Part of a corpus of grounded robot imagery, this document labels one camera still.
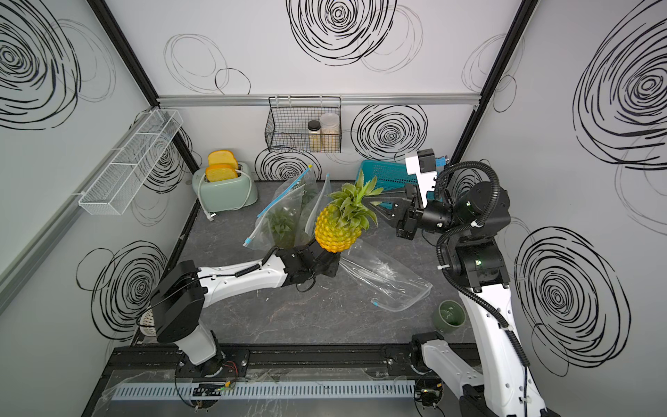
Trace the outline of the yellow pineapple green crown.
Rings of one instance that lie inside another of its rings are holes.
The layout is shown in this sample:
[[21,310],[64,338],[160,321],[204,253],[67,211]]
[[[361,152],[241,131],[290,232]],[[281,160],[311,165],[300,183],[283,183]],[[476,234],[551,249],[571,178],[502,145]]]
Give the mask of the yellow pineapple green crown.
[[314,235],[321,248],[331,253],[349,250],[372,223],[378,225],[377,215],[363,203],[365,197],[378,196],[383,191],[377,181],[376,177],[366,181],[364,174],[359,173],[355,183],[344,183],[339,191],[329,195],[331,202],[321,210],[315,223]]

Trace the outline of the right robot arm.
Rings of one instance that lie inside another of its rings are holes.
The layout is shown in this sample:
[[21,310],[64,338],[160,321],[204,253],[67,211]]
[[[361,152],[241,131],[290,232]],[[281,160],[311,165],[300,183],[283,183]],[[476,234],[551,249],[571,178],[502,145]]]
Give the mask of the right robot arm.
[[510,198],[493,168],[471,161],[440,165],[410,156],[417,182],[376,196],[379,215],[411,240],[418,230],[439,235],[438,269],[459,293],[472,325],[482,370],[444,340],[419,335],[414,364],[434,373],[455,395],[464,416],[553,416],[519,340],[511,279],[495,237],[510,222]]

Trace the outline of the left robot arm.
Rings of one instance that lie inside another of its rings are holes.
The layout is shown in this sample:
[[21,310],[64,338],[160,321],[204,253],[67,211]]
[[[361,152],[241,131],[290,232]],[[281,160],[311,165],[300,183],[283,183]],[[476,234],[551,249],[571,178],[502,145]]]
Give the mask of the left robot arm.
[[315,240],[295,248],[273,247],[261,259],[223,267],[180,262],[153,290],[137,326],[152,330],[160,343],[175,344],[196,377],[239,375],[215,333],[205,328],[203,310],[256,290],[313,283],[319,276],[334,277],[339,265],[340,254],[325,250]]

